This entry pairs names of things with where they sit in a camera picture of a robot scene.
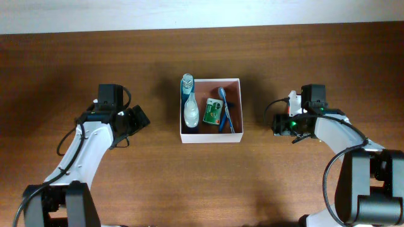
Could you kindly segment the purple foam soap pump bottle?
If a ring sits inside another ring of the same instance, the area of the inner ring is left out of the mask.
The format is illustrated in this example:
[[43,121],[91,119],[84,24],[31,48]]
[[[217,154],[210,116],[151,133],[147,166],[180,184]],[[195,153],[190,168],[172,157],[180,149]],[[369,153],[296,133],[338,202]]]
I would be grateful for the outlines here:
[[197,133],[199,124],[199,108],[194,92],[190,93],[189,98],[184,104],[184,121],[187,134]]

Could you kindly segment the teal mouthwash bottle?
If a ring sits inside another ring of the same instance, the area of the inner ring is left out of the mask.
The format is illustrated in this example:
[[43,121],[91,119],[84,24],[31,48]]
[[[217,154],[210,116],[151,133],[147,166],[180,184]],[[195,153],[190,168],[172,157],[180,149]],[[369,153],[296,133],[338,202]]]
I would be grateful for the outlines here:
[[185,104],[191,92],[194,91],[194,78],[191,74],[184,74],[181,79],[181,101]]

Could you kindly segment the blue disposable razor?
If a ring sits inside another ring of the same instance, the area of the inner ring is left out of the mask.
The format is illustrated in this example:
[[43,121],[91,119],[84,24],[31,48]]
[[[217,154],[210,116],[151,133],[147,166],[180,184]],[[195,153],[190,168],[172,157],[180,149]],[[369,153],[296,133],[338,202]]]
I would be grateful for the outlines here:
[[[234,103],[228,102],[228,108],[233,108],[234,106],[235,106]],[[226,115],[226,113],[224,113],[224,114],[223,114],[223,117],[222,117],[222,120],[221,120],[221,122],[220,122],[220,125],[219,125],[219,130],[218,130],[219,133],[222,133],[222,132],[223,132],[223,129],[224,129],[224,127],[225,127],[226,121],[227,121],[227,115]]]

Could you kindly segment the pink cardboard box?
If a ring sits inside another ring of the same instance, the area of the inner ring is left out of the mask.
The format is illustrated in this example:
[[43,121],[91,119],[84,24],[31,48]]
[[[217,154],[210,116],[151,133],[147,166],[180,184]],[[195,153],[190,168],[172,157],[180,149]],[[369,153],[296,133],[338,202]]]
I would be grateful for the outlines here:
[[[244,134],[242,116],[241,83],[238,78],[225,79],[195,79],[195,97],[199,109],[198,131],[189,133],[184,123],[184,116],[180,114],[180,137],[182,143],[239,143]],[[229,108],[234,133],[231,133],[226,123],[222,131],[219,126],[203,122],[208,98],[219,99],[218,89],[224,88],[226,99],[232,106]]]

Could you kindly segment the blue toothbrush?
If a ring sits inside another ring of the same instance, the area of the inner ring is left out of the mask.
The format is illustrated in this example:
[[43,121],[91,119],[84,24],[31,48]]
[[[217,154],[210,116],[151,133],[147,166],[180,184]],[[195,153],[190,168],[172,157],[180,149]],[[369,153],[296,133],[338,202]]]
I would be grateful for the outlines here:
[[229,120],[230,131],[231,131],[232,134],[234,134],[235,130],[234,130],[234,126],[233,126],[233,123],[232,123],[232,120],[231,120],[231,116],[230,116],[230,112],[229,112],[229,106],[228,106],[228,103],[227,103],[227,100],[226,100],[225,89],[223,87],[219,87],[218,88],[218,94],[219,94],[220,98],[223,100],[223,104],[224,104],[224,108],[225,108],[225,114],[226,114],[226,116],[227,116],[227,118]]

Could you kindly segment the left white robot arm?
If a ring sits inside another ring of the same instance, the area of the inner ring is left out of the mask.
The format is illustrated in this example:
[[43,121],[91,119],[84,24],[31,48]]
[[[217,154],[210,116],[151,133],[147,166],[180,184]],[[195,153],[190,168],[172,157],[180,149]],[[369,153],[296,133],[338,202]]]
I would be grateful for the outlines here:
[[97,99],[70,130],[74,139],[61,162],[42,184],[25,189],[13,226],[20,216],[25,226],[101,226],[90,192],[98,166],[107,150],[150,124],[141,107],[130,107],[124,95],[130,92],[122,85],[98,86]]

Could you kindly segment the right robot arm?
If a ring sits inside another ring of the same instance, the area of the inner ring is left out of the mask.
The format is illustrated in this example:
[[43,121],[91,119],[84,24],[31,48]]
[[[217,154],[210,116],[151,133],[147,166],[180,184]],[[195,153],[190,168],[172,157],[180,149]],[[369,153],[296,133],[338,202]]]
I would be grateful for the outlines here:
[[302,86],[283,98],[275,136],[297,143],[319,139],[333,152],[322,179],[325,210],[303,215],[300,226],[399,226],[403,224],[403,152],[371,141],[337,108],[329,108],[323,84]]

